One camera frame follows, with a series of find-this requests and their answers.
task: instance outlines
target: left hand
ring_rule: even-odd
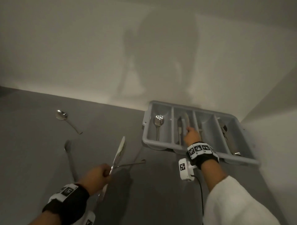
[[[102,164],[87,172],[87,174],[77,183],[82,185],[88,191],[90,196],[92,196],[110,182],[110,170],[111,167],[109,165]]]

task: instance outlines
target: spoon handle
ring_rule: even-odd
[[[73,129],[75,129],[75,131],[78,133],[78,134],[82,134],[82,132],[78,132],[78,130],[76,129],[76,127],[71,123],[69,122],[68,120],[65,120],[70,126],[72,126]]]
[[[157,141],[159,141],[160,138],[160,127],[157,126]]]

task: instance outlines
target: white cloth sleeve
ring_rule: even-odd
[[[204,225],[279,225],[271,212],[230,176],[218,183],[209,193],[203,223]]]

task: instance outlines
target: gray plastic cutlery tray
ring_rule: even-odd
[[[244,130],[238,119],[233,115],[221,112],[151,101],[148,110],[144,113],[142,141],[155,150],[165,150],[169,148],[173,149],[177,154],[186,154],[187,147],[185,143],[182,141],[181,145],[179,144],[177,125],[177,120],[181,117],[181,139],[183,139],[187,134],[187,119],[184,113],[189,117],[190,126],[199,130],[202,141],[208,143],[218,154],[220,159],[230,164],[260,164],[252,154],[250,144],[244,135]],[[159,141],[157,141],[157,129],[154,125],[154,118],[157,115],[162,115],[164,119],[164,123],[160,127]],[[232,138],[231,146],[240,153],[240,156],[231,153],[232,151],[230,151],[228,147],[230,143],[229,145],[227,144],[218,119],[226,125],[228,138]]]

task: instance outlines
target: forearm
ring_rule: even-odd
[[[61,225],[61,220],[58,214],[44,211],[29,225]]]
[[[201,171],[209,191],[227,177],[221,166],[213,159],[202,163]]]

